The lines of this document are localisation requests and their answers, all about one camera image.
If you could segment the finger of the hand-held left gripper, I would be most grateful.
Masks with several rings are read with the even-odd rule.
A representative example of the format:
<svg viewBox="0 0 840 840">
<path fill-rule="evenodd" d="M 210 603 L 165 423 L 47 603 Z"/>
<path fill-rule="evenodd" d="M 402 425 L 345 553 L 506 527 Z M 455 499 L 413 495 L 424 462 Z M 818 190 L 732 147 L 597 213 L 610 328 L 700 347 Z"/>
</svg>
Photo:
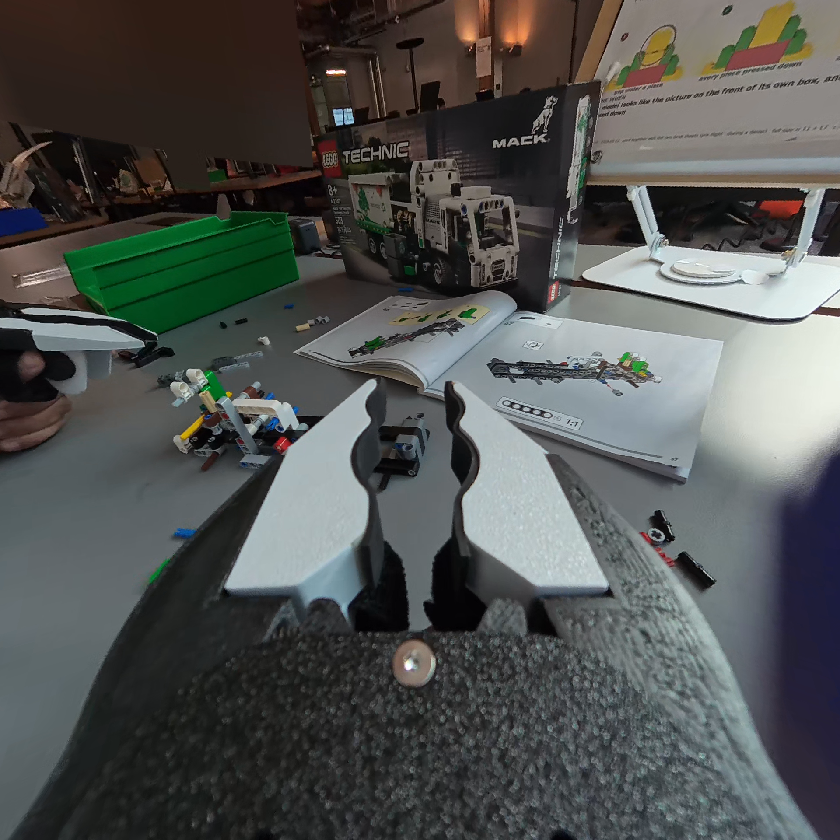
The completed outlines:
<svg viewBox="0 0 840 840">
<path fill-rule="evenodd" d="M 130 322 L 37 322 L 30 332 L 39 352 L 58 353 L 72 363 L 72 374 L 44 373 L 62 395 L 79 395 L 90 380 L 107 379 L 113 353 L 142 350 L 150 341 L 149 330 Z"/>
<path fill-rule="evenodd" d="M 16 319 L 28 323 L 76 324 L 85 327 L 108 327 L 134 340 L 151 342 L 157 333 L 120 318 L 62 308 L 1 307 L 2 319 Z"/>
</svg>

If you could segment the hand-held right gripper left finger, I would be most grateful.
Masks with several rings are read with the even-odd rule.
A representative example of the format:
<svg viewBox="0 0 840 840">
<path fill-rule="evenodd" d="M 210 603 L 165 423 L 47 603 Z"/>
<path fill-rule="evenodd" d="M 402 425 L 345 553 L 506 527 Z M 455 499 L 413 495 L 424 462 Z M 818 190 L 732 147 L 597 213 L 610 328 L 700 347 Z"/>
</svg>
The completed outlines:
<svg viewBox="0 0 840 840">
<path fill-rule="evenodd" d="M 278 595 L 300 612 L 343 613 L 377 582 L 384 540 L 371 476 L 381 458 L 386 389 L 370 379 L 284 455 L 226 582 L 235 596 Z"/>
</svg>

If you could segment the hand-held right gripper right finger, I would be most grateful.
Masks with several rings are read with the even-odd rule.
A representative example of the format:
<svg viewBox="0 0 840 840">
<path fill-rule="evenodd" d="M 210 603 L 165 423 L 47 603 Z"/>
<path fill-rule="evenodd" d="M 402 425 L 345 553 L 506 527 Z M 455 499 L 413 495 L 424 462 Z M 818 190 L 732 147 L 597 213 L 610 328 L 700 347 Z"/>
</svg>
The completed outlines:
<svg viewBox="0 0 840 840">
<path fill-rule="evenodd" d="M 466 588 L 487 606 L 606 595 L 606 575 L 543 448 L 459 382 L 445 384 L 444 401 Z"/>
</svg>

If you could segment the partly built lego chassis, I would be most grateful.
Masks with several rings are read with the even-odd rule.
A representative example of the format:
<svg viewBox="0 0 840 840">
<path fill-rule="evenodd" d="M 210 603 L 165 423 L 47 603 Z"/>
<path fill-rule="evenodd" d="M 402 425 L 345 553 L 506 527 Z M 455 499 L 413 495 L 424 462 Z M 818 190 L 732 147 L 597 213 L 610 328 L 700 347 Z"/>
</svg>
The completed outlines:
<svg viewBox="0 0 840 840">
<path fill-rule="evenodd" d="M 273 457 L 283 458 L 322 420 L 319 415 L 301 415 L 296 406 L 281 403 L 258 382 L 239 394 L 226 391 L 213 370 L 179 371 L 160 376 L 157 384 L 173 393 L 174 406 L 197 400 L 200 415 L 173 437 L 173 443 L 182 453 L 202 459 L 202 472 L 234 448 L 240 453 L 242 468 L 258 470 Z M 381 425 L 378 436 L 381 456 L 374 469 L 381 477 L 378 491 L 387 488 L 394 476 L 416 477 L 431 436 L 424 415 L 408 416 L 398 425 Z"/>
</svg>

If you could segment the black truck set box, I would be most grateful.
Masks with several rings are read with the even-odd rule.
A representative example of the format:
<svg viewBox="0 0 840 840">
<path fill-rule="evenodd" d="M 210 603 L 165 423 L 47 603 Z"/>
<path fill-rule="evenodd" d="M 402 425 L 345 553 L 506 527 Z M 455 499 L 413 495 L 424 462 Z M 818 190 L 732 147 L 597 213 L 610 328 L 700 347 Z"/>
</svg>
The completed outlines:
<svg viewBox="0 0 840 840">
<path fill-rule="evenodd" d="M 573 83 L 318 138 L 348 276 L 550 310 L 574 279 L 601 91 Z"/>
</svg>

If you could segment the person's left hand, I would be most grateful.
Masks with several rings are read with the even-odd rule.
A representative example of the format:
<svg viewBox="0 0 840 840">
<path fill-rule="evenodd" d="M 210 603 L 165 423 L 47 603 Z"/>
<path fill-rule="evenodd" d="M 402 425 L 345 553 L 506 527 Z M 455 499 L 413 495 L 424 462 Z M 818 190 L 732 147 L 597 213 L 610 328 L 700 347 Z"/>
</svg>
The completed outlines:
<svg viewBox="0 0 840 840">
<path fill-rule="evenodd" d="M 21 402 L 13 400 L 24 386 L 37 380 L 46 366 L 38 351 L 1 351 L 1 449 L 21 452 L 42 445 L 54 437 L 71 411 L 68 396 L 56 393 L 50 399 Z"/>
</svg>

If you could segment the blue storage bin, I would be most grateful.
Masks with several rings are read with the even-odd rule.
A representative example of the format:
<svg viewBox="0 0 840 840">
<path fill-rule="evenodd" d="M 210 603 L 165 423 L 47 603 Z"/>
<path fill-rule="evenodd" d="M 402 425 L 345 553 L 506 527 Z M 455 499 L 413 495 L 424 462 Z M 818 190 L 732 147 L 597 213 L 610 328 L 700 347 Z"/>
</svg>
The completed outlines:
<svg viewBox="0 0 840 840">
<path fill-rule="evenodd" d="M 1 238 L 46 230 L 48 224 L 34 207 L 5 207 L 1 209 Z"/>
</svg>

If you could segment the green plastic bin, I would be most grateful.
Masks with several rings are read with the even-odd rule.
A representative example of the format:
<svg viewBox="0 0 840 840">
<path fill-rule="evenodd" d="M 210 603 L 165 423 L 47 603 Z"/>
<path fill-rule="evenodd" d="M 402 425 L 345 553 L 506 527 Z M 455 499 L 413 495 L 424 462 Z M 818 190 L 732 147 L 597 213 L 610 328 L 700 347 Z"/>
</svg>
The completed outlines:
<svg viewBox="0 0 840 840">
<path fill-rule="evenodd" d="M 65 253 L 95 312 L 164 333 L 299 279 L 287 213 L 232 212 Z"/>
</svg>

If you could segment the open instruction booklet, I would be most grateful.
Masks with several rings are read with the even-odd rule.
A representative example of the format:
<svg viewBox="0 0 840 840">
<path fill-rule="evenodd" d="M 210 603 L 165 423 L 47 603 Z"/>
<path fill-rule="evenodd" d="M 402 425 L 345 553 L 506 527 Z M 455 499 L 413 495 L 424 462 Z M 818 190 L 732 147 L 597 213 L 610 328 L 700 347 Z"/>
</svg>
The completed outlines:
<svg viewBox="0 0 840 840">
<path fill-rule="evenodd" d="M 296 355 L 439 400 L 459 382 L 512 423 L 686 483 L 723 343 L 518 310 L 499 291 L 392 296 Z"/>
</svg>

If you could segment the dark blue blurred object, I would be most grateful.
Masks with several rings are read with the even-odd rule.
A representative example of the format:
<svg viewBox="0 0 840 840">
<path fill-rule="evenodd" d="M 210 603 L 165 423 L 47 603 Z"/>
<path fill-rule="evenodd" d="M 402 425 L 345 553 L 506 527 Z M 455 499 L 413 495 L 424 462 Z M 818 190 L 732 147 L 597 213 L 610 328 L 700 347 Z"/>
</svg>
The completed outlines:
<svg viewBox="0 0 840 840">
<path fill-rule="evenodd" d="M 839 717 L 839 462 L 785 504 L 780 536 L 780 703 L 818 732 Z"/>
</svg>

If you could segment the white folding stand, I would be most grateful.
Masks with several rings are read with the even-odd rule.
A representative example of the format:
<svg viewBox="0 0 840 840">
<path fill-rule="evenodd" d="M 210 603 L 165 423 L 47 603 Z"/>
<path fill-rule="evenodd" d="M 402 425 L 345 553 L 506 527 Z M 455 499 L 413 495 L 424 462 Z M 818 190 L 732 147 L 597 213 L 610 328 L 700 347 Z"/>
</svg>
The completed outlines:
<svg viewBox="0 0 840 840">
<path fill-rule="evenodd" d="M 609 37 L 612 15 L 621 2 L 604 2 L 593 27 L 577 78 L 599 81 L 595 72 L 600 49 Z M 589 269 L 584 278 L 618 290 L 669 299 L 720 312 L 764 321 L 795 321 L 813 314 L 838 294 L 838 259 L 807 255 L 820 208 L 829 189 L 838 182 L 809 180 L 782 183 L 759 176 L 724 180 L 721 176 L 637 178 L 629 183 L 596 177 L 591 153 L 589 183 L 624 186 L 643 233 L 645 245 Z M 781 256 L 721 253 L 672 245 L 655 219 L 648 194 L 653 186 L 792 188 L 804 194 L 804 216 L 793 246 Z"/>
</svg>

